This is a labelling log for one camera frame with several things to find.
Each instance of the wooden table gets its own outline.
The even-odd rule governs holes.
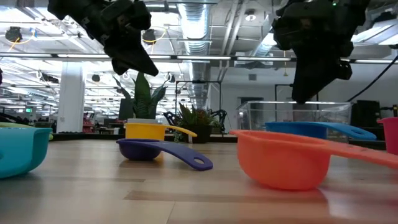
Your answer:
[[[35,171],[0,180],[0,223],[398,223],[394,170],[334,157],[318,190],[283,192],[248,179],[234,144],[193,148],[213,170],[191,170],[168,154],[129,162],[114,141],[50,143]]]

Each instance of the orange measuring cup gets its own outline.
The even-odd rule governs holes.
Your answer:
[[[325,178],[330,156],[362,159],[398,169],[398,156],[345,143],[268,131],[230,131],[238,137],[242,170],[259,183],[282,190],[309,190]]]

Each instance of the ductwork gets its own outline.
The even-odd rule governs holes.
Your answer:
[[[267,35],[271,29],[271,21],[273,20],[273,17],[270,15],[266,16],[266,19],[264,20],[262,27],[261,27],[261,36],[262,36],[262,41],[261,43],[251,52],[245,53],[242,56],[248,56],[248,57],[266,57],[273,47],[273,45],[268,44],[267,40]],[[252,70],[254,68],[267,68],[272,66],[272,62],[247,62],[247,63],[235,63],[235,67],[237,68],[247,68],[249,70]]]
[[[210,6],[208,4],[178,4],[181,16],[181,29],[184,38],[195,39],[193,42],[185,42],[185,50],[189,55],[207,55],[210,44],[197,40],[206,39],[209,35]],[[189,72],[191,80],[206,81],[210,79],[209,63],[190,63]],[[208,84],[193,84],[191,92],[195,95],[197,108],[206,105]]]
[[[169,4],[167,1],[162,3],[146,2],[149,12],[164,12],[164,13],[176,13],[178,14],[178,9],[176,4]]]

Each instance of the measuring cup handle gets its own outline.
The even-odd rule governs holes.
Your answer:
[[[388,166],[393,169],[398,169],[398,156],[393,154],[331,141],[325,145],[314,145],[312,149],[317,151],[318,147],[322,147],[325,152],[332,155],[342,156],[350,159],[361,159],[375,164]]]
[[[181,159],[186,164],[190,165],[192,168],[199,171],[210,170],[213,168],[213,163],[211,160],[209,160],[209,158],[181,144],[175,144],[172,142],[165,142],[165,141],[145,142],[142,140],[139,141],[131,140],[130,145],[151,147],[153,149],[158,149],[167,152]]]
[[[187,129],[185,129],[185,128],[180,128],[180,127],[171,126],[171,125],[165,125],[165,127],[166,127],[166,128],[170,128],[170,129],[174,129],[174,130],[177,130],[177,131],[181,131],[182,133],[191,135],[192,137],[197,137],[197,136],[198,136],[197,134],[195,134],[195,133],[193,133],[193,132],[191,132],[190,130],[187,130]]]
[[[376,135],[370,133],[369,131],[363,130],[361,128],[357,128],[348,124],[341,123],[329,123],[329,122],[316,122],[316,124],[327,127],[328,129],[332,129],[338,131],[340,133],[346,134],[347,136],[354,139],[362,139],[362,140],[376,140]]]

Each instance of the yellow measuring cup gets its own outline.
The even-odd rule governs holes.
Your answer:
[[[197,137],[197,135],[187,129],[164,125],[164,124],[141,124],[141,123],[128,123],[126,124],[126,138],[127,139],[154,139],[164,140],[166,128],[181,131],[185,134]]]

